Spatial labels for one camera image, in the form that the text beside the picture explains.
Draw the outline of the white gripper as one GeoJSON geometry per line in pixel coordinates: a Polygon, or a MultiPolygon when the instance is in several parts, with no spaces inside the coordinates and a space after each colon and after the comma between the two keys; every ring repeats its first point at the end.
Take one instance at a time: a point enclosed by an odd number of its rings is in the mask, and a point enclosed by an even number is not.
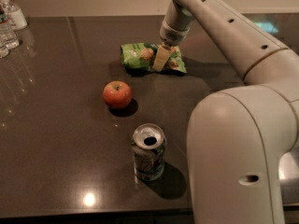
{"type": "Polygon", "coordinates": [[[174,0],[170,2],[160,29],[160,38],[166,45],[157,49],[153,70],[160,72],[164,68],[172,54],[169,46],[178,46],[185,39],[193,21],[193,15],[185,7],[174,0]]]}

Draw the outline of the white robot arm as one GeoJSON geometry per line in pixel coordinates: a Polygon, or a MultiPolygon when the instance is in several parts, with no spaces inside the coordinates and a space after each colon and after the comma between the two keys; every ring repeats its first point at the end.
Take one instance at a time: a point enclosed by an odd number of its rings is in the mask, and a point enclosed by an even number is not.
{"type": "Polygon", "coordinates": [[[285,224],[281,157],[298,145],[298,56],[221,0],[172,0],[160,30],[179,45],[197,21],[243,81],[192,111],[187,161],[195,224],[285,224]]]}

